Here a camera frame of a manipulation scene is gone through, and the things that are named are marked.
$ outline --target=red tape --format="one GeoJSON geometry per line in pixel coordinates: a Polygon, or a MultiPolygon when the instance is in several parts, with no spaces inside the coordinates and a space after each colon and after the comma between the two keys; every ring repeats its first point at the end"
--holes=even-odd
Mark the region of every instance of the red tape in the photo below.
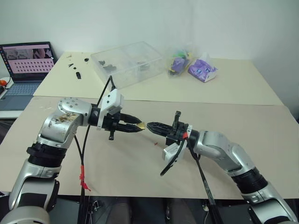
{"type": "Polygon", "coordinates": [[[80,185],[81,185],[84,189],[91,191],[91,190],[88,188],[87,184],[84,182],[84,178],[85,178],[85,176],[84,176],[84,165],[81,165],[81,173],[80,173],[80,176],[79,176],[79,179],[81,180],[80,185]]]}
{"type": "Polygon", "coordinates": [[[183,134],[183,139],[186,139],[186,138],[188,138],[188,133],[187,133],[187,132],[185,132],[185,133],[183,134]]]}

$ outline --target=laptop screen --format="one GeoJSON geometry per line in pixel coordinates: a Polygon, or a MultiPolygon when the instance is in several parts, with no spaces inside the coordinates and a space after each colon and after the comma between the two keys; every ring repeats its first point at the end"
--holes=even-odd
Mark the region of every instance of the laptop screen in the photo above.
{"type": "Polygon", "coordinates": [[[3,44],[0,53],[15,83],[41,82],[56,62],[49,42],[3,44]]]}

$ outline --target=laptop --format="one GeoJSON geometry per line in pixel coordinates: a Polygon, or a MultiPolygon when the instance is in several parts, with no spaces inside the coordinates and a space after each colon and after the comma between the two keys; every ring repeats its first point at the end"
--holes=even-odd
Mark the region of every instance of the laptop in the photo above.
{"type": "Polygon", "coordinates": [[[50,42],[2,44],[0,54],[14,82],[0,98],[0,111],[24,110],[56,62],[50,42]]]}

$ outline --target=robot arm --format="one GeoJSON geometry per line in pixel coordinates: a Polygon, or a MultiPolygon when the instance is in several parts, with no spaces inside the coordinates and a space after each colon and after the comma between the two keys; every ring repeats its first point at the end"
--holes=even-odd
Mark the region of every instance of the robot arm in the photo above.
{"type": "Polygon", "coordinates": [[[11,210],[1,224],[49,223],[48,213],[56,203],[59,182],[55,179],[61,169],[66,150],[73,140],[78,126],[97,126],[98,130],[138,132],[141,121],[121,114],[123,96],[117,89],[102,100],[101,108],[78,98],[63,98],[57,109],[44,122],[36,143],[28,147],[25,160],[9,196],[11,210]],[[123,120],[130,124],[119,124],[123,120]]]}
{"type": "MultiPolygon", "coordinates": [[[[191,147],[196,154],[214,160],[237,184],[242,197],[250,204],[249,213],[256,224],[278,224],[283,221],[297,222],[297,218],[272,184],[264,179],[244,149],[230,142],[223,134],[192,130],[192,126],[178,121],[176,113],[172,126],[151,122],[147,127],[153,133],[166,137],[168,147],[163,151],[169,163],[182,144],[187,132],[191,147]]],[[[183,156],[183,145],[177,160],[183,156]]]]}

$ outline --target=laptop keyboard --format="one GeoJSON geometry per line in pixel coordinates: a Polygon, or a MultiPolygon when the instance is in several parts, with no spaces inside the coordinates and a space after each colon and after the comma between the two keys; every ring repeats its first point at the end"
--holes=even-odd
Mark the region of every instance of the laptop keyboard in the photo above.
{"type": "Polygon", "coordinates": [[[36,91],[39,83],[13,84],[6,92],[6,96],[30,96],[36,91]]]}

